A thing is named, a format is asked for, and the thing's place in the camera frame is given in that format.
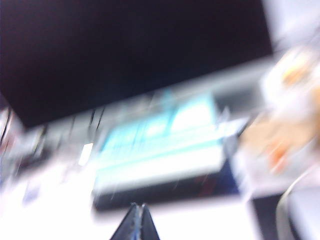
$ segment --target monitor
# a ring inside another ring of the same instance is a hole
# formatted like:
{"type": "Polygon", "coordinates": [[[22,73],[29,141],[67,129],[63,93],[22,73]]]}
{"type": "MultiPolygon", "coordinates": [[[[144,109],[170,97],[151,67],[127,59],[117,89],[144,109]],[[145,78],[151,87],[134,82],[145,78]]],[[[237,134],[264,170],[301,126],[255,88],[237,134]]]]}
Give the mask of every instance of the monitor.
{"type": "Polygon", "coordinates": [[[261,0],[2,0],[0,35],[26,127],[272,54],[261,0]]]}

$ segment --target black object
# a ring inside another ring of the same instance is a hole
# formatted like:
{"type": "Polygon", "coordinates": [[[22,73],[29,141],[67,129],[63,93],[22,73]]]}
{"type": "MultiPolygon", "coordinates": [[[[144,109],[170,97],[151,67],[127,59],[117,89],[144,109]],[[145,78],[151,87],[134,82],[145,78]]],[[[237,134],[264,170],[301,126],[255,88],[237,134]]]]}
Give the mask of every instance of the black object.
{"type": "Polygon", "coordinates": [[[141,240],[160,240],[151,213],[146,204],[142,205],[141,240]]]}
{"type": "Polygon", "coordinates": [[[272,54],[261,0],[4,0],[0,35],[26,127],[272,54]]]}
{"type": "Polygon", "coordinates": [[[4,125],[3,132],[2,132],[1,137],[0,137],[0,146],[2,146],[4,138],[5,138],[6,134],[7,134],[8,125],[9,125],[10,119],[11,119],[11,108],[8,107],[8,115],[7,115],[7,118],[6,118],[6,122],[5,122],[5,125],[4,125]]]}
{"type": "Polygon", "coordinates": [[[104,115],[104,113],[105,113],[105,109],[106,109],[106,107],[104,106],[103,109],[102,109],[102,111],[101,111],[98,124],[96,125],[96,129],[95,129],[96,131],[98,131],[98,129],[99,129],[99,127],[100,127],[101,119],[102,119],[102,117],[103,117],[103,115],[104,115]]]}
{"type": "Polygon", "coordinates": [[[137,240],[139,234],[139,206],[133,203],[110,240],[137,240]]]}
{"type": "Polygon", "coordinates": [[[237,195],[239,190],[232,176],[228,160],[220,172],[187,179],[155,184],[115,192],[92,192],[93,206],[98,212],[138,204],[170,202],[181,199],[237,195]]]}
{"type": "Polygon", "coordinates": [[[149,208],[132,203],[110,240],[160,240],[149,208]]]}
{"type": "MultiPolygon", "coordinates": [[[[253,206],[255,208],[255,213],[257,215],[264,240],[278,240],[276,208],[281,196],[282,194],[276,194],[253,199],[253,206]]],[[[301,240],[290,218],[289,223],[293,237],[296,240],[301,240]]]]}
{"type": "Polygon", "coordinates": [[[36,169],[48,161],[52,154],[52,150],[44,147],[40,151],[40,154],[33,151],[23,156],[20,162],[17,162],[17,176],[20,176],[22,173],[28,170],[36,169]]]}

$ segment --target electronic device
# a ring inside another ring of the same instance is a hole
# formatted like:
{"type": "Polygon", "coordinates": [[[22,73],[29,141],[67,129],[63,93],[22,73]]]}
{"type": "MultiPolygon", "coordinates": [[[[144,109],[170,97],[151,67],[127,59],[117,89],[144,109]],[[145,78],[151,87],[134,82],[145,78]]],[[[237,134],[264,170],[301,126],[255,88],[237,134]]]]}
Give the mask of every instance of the electronic device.
{"type": "Polygon", "coordinates": [[[261,0],[4,0],[0,34],[26,127],[272,54],[261,0]]]}
{"type": "Polygon", "coordinates": [[[96,210],[214,194],[242,121],[221,122],[210,94],[115,126],[95,158],[96,210]]]}

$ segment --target light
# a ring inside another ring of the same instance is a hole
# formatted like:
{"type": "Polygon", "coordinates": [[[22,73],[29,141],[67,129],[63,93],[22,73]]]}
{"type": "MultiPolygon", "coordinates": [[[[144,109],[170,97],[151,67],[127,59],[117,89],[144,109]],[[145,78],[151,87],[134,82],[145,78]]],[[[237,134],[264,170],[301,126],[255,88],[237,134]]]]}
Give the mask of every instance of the light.
{"type": "Polygon", "coordinates": [[[78,162],[80,166],[84,166],[88,162],[93,145],[93,143],[88,143],[83,146],[81,156],[78,162]]]}

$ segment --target computer monitor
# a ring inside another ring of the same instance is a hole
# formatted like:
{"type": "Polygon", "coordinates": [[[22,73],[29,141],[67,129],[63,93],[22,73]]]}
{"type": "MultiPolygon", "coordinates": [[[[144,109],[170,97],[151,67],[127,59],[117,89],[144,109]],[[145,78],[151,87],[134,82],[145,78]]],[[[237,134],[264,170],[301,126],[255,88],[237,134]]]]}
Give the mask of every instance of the computer monitor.
{"type": "Polygon", "coordinates": [[[3,0],[0,34],[26,127],[272,53],[261,0],[3,0]]]}

